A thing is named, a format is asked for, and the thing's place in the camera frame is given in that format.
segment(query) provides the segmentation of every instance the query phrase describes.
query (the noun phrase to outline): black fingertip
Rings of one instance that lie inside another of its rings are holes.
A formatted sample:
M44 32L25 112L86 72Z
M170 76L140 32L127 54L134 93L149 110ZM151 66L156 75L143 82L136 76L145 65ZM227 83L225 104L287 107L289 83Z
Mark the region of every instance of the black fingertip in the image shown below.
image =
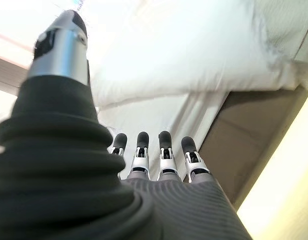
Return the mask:
M142 131L137 136L137 147L149 148L150 137L147 132Z
M171 137L171 134L168 131L162 131L158 135L158 139L159 139L159 149L161 149L161 148L164 148L164 149L172 148L172 137Z
M182 145L184 155L187 152L190 152L190 153L197 152L195 142L193 138L191 138L190 136L183 137L181 145Z
M126 136L126 134L121 132L117 134L117 136L115 137L113 147L118 149L122 148L123 150L125 150L127 142L128 142L128 137Z

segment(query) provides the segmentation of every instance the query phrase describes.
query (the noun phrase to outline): white pillow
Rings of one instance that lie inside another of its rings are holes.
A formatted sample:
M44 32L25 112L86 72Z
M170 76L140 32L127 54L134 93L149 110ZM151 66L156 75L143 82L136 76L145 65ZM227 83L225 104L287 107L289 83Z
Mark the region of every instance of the white pillow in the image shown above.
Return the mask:
M193 91L299 85L295 66L268 44L253 1L142 3L91 82L100 109Z

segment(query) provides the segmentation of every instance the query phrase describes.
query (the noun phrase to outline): robotic finger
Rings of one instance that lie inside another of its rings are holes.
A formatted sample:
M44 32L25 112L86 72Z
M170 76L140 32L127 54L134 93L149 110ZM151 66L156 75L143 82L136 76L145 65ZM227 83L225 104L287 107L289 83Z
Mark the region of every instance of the robotic finger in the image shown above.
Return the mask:
M212 178L211 172L200 157L193 138L189 136L184 137L181 145L185 157L188 181L190 183L210 181Z
M172 138L168 131L162 131L159 139L159 174L157 181L175 180L181 182L172 151Z
M124 133L119 133L115 137L113 147L110 150L110 154L119 155L123 157L127 142L128 142L128 137ZM119 179L121 179L120 173L118 173L117 176Z
M142 131L137 136L136 151L128 179L141 178L150 180L149 135Z

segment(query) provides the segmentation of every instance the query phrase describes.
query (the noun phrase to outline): white bedsheet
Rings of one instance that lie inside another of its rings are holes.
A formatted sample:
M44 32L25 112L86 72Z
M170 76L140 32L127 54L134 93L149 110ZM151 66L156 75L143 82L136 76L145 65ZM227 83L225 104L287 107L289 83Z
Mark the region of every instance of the white bedsheet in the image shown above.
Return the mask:
M184 178L186 169L181 147L182 138L192 137L199 149L226 96L226 92L188 93L157 97L102 110L98 114L99 122L114 136L118 133L127 135L124 153L126 167L121 172L121 177L125 179L128 175L138 134L145 131L149 135L150 177L156 180L160 154L159 133L169 131L177 169L180 177Z

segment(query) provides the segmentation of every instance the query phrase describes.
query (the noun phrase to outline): beige wall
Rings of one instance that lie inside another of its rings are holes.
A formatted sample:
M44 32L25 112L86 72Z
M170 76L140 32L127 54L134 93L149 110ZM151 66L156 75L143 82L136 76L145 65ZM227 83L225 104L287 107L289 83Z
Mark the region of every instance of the beige wall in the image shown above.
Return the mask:
M237 213L256 240L308 240L308 98Z

